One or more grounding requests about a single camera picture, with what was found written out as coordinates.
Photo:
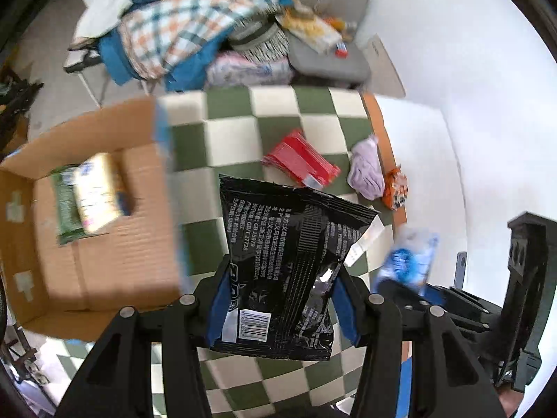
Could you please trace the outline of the dark green snack bag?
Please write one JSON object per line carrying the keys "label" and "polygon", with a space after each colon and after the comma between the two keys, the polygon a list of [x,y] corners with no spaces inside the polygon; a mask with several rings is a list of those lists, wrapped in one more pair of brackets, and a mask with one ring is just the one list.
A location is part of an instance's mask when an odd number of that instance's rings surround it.
{"label": "dark green snack bag", "polygon": [[74,194],[74,171],[77,164],[64,165],[50,173],[57,211],[57,242],[67,245],[87,236],[82,225]]}

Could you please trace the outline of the orange panda plush toy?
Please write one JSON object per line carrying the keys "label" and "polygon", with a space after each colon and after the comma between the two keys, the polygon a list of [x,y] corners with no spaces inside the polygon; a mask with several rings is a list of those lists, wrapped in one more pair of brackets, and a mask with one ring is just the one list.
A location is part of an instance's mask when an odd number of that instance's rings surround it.
{"label": "orange panda plush toy", "polygon": [[389,171],[384,177],[384,192],[382,196],[383,204],[396,210],[403,207],[408,199],[408,178],[402,173],[398,166]]}

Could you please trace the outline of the black snack bag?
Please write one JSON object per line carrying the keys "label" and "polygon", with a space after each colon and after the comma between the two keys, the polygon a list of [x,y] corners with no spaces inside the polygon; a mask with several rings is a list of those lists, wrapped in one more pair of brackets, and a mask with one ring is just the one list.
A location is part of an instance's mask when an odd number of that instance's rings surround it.
{"label": "black snack bag", "polygon": [[328,303],[350,248],[378,213],[311,188],[221,176],[227,271],[209,346],[257,358],[326,361]]}

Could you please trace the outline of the plaid blanket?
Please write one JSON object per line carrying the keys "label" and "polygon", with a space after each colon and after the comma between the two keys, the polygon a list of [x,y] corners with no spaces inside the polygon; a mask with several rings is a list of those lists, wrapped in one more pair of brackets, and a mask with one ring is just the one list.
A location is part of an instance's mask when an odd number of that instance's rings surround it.
{"label": "plaid blanket", "polygon": [[91,47],[110,70],[166,76],[210,41],[285,0],[83,0],[70,50]]}

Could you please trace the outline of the black white patterned bag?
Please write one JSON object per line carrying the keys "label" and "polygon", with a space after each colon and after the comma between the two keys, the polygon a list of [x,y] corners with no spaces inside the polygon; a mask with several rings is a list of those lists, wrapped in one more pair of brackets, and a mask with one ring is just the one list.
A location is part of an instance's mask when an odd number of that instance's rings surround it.
{"label": "black white patterned bag", "polygon": [[271,19],[237,25],[230,32],[228,43],[234,52],[255,63],[280,61],[289,53],[287,36]]}

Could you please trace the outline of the blue cartoon tissue pack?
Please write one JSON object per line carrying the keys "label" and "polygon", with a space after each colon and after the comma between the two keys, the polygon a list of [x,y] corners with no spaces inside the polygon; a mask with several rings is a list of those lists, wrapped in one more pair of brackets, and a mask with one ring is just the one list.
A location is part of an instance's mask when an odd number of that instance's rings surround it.
{"label": "blue cartoon tissue pack", "polygon": [[383,265],[378,268],[372,292],[376,293],[382,282],[391,280],[423,295],[438,245],[439,235],[436,232],[401,225]]}

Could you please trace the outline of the purple fuzzy cloth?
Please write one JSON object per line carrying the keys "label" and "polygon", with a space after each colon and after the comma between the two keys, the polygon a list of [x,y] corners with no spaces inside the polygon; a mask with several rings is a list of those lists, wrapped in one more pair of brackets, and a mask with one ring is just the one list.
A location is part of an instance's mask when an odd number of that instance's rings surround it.
{"label": "purple fuzzy cloth", "polygon": [[375,200],[383,196],[385,180],[376,135],[370,135],[353,146],[347,183],[365,199]]}

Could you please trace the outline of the red snack packet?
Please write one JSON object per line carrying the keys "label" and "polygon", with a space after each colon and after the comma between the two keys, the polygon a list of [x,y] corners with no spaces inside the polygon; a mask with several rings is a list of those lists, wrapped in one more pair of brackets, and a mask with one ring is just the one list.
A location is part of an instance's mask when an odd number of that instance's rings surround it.
{"label": "red snack packet", "polygon": [[327,161],[305,139],[300,129],[292,130],[261,160],[282,170],[300,186],[323,190],[333,183],[341,169]]}

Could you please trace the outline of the yellow Vinda tissue pack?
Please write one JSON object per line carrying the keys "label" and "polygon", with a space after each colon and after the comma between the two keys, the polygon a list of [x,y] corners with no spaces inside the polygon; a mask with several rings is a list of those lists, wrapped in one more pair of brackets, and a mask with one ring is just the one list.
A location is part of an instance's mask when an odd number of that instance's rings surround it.
{"label": "yellow Vinda tissue pack", "polygon": [[97,153],[78,166],[74,194],[88,236],[101,234],[107,225],[131,214],[130,197],[109,153]]}

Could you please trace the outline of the green white checkered mat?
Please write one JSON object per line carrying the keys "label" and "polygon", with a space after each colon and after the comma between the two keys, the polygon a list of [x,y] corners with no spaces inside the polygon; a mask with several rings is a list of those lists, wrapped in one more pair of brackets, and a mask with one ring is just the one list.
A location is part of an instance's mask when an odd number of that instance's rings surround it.
{"label": "green white checkered mat", "polygon": [[378,103],[355,91],[291,86],[235,87],[130,99],[56,127],[58,165],[101,152],[119,164],[134,208],[86,238],[54,247],[46,233],[53,189],[41,184],[37,244],[51,297],[81,312],[62,363],[76,371],[99,315],[122,304],[166,304],[215,270],[227,249],[218,177],[297,186],[295,155],[328,164],[328,193],[362,203],[347,181],[355,145],[378,137],[378,161],[395,159]]}

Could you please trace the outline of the grey cushioned chair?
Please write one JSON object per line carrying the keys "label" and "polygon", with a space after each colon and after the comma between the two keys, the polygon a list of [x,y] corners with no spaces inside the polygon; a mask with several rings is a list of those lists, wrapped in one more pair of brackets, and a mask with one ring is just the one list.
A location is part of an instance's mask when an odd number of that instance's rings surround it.
{"label": "grey cushioned chair", "polygon": [[355,36],[366,15],[369,0],[297,0],[313,9],[317,16],[341,35],[346,47],[337,54],[333,46],[319,54],[305,41],[291,34],[289,61],[300,83],[315,82],[332,86],[355,88],[371,75],[362,50],[355,44]]}

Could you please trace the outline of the yellow snack package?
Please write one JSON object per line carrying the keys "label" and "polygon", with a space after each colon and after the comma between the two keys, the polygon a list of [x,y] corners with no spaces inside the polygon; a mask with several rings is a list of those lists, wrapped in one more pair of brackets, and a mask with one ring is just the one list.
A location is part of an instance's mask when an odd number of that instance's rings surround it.
{"label": "yellow snack package", "polygon": [[335,28],[317,16],[313,19],[298,18],[287,10],[283,15],[277,16],[277,21],[289,33],[320,55],[335,50],[338,44],[344,42],[342,35]]}

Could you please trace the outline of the brown cardboard box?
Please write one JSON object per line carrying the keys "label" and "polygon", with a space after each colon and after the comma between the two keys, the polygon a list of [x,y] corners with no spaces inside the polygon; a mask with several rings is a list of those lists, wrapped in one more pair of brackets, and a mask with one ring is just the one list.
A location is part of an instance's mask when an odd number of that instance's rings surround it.
{"label": "brown cardboard box", "polygon": [[77,116],[1,163],[1,282],[25,329],[93,341],[120,308],[179,297],[179,249],[158,106]]}

